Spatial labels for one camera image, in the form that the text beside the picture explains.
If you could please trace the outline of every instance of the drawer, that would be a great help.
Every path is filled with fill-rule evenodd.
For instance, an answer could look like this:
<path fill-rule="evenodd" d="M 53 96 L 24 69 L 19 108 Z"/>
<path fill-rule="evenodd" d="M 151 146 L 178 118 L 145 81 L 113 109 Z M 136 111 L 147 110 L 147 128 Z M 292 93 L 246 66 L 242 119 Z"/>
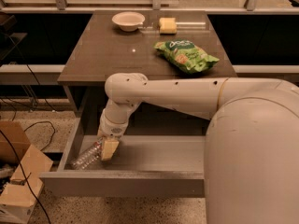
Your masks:
<path fill-rule="evenodd" d="M 95 140 L 107 98 L 89 87 L 55 172 L 41 174 L 57 196 L 204 197 L 204 145 L 208 120 L 142 104 L 130 117 L 111 161 L 88 170 L 70 162 Z"/>

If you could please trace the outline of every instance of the brown tabletop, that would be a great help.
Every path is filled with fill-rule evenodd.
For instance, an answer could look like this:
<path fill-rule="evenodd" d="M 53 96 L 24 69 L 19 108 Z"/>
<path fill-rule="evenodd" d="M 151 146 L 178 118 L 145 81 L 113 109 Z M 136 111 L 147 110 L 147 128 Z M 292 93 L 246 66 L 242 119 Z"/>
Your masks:
<path fill-rule="evenodd" d="M 95 11 L 58 82 L 66 86 L 103 85 L 115 73 L 142 73 L 148 79 L 236 77 L 226 52 L 204 11 L 134 10 L 142 13 L 144 28 L 131 33 L 112 22 L 120 11 Z M 160 35 L 161 17 L 175 17 L 175 35 Z M 158 54 L 157 41 L 188 39 L 220 61 L 210 70 L 186 75 Z"/>

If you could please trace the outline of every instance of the box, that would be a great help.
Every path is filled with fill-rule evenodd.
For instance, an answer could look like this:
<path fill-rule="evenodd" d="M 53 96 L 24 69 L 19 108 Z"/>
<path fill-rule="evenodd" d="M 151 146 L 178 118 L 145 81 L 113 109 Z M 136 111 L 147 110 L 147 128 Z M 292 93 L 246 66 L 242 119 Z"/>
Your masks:
<path fill-rule="evenodd" d="M 52 160 L 33 146 L 19 122 L 0 121 L 0 130 L 14 146 L 27 180 L 36 197 L 39 197 L 44 185 L 39 179 L 41 172 L 49 171 Z M 0 161 L 18 164 L 18 160 L 5 137 L 0 133 Z M 11 184 L 24 180 L 21 167 L 18 166 L 13 176 L 0 195 L 0 222 L 27 223 L 36 205 L 36 198 L 23 185 Z"/>

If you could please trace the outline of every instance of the green bag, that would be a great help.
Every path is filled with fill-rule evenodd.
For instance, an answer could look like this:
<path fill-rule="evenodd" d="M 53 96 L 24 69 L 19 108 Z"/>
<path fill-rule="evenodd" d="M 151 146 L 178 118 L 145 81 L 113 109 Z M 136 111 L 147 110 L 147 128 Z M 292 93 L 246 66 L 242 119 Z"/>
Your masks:
<path fill-rule="evenodd" d="M 189 40 L 157 42 L 154 47 L 172 64 L 187 74 L 210 69 L 219 59 L 195 46 Z"/>

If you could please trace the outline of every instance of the box flap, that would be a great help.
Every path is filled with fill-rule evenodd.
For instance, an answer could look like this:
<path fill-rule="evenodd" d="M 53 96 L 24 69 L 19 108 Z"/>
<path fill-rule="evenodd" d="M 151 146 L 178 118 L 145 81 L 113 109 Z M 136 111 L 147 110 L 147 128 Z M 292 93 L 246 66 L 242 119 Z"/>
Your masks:
<path fill-rule="evenodd" d="M 39 179 L 39 175 L 41 172 L 49 171 L 52 164 L 53 161 L 34 146 L 29 146 L 21 160 L 21 165 L 26 176 L 29 176 L 28 182 L 36 197 L 43 188 L 43 182 Z M 20 166 L 10 180 L 24 180 Z M 0 204 L 29 207 L 35 203 L 36 198 L 32 195 L 27 184 L 24 186 L 7 184 L 0 196 Z"/>
<path fill-rule="evenodd" d="M 0 121 L 0 130 L 14 146 L 21 160 L 30 146 L 30 141 L 19 122 Z M 11 146 L 2 134 L 0 134 L 0 161 L 7 163 L 18 163 Z"/>

